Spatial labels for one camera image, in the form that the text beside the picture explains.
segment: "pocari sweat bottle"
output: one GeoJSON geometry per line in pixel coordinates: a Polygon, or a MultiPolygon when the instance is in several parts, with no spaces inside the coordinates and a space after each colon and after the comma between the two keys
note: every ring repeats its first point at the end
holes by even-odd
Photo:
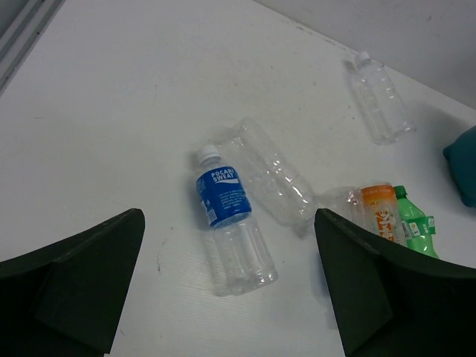
{"type": "Polygon", "coordinates": [[[201,172],[196,189],[213,228],[231,293],[241,295],[274,282],[273,259],[236,170],[222,161],[214,145],[202,147],[198,159],[201,172]]]}

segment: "white table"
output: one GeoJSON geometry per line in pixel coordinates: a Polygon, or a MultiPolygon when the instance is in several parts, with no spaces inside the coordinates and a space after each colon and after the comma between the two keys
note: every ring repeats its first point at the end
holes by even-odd
{"type": "Polygon", "coordinates": [[[315,238],[258,205],[278,281],[213,294],[191,168],[219,130],[258,117],[316,192],[404,184],[435,215],[441,258],[476,267],[475,210],[441,155],[476,111],[390,71],[419,131],[373,145],[346,87],[352,57],[251,0],[68,0],[0,98],[0,260],[141,208],[112,356],[342,356],[315,238]]]}

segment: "green bottle label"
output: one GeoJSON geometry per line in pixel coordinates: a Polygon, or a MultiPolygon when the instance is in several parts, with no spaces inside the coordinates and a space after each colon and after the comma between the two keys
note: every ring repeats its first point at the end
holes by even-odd
{"type": "Polygon", "coordinates": [[[406,219],[402,221],[402,227],[406,239],[436,233],[433,216],[406,219]]]}

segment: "orange bottle label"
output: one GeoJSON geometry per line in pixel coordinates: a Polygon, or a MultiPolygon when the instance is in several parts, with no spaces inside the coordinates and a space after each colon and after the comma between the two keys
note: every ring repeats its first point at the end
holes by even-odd
{"type": "Polygon", "coordinates": [[[362,189],[362,195],[366,211],[372,215],[370,219],[374,233],[395,242],[396,218],[393,211],[398,206],[393,187],[387,184],[366,187],[362,189]]]}

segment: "teal object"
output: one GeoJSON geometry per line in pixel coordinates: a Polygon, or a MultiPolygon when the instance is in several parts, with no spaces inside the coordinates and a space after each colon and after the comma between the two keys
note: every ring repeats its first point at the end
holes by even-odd
{"type": "Polygon", "coordinates": [[[443,150],[465,206],[476,208],[476,126],[443,150]]]}

